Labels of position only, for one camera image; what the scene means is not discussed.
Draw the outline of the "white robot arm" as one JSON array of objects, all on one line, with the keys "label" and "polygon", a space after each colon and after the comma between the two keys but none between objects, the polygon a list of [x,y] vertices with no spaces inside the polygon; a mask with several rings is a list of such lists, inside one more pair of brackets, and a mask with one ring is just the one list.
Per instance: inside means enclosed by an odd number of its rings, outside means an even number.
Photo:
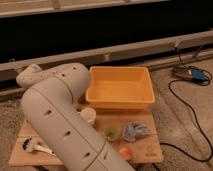
[{"label": "white robot arm", "polygon": [[73,107],[90,78],[80,63],[47,70],[29,65],[16,77],[26,89],[21,99],[23,113],[69,171],[134,171]]}]

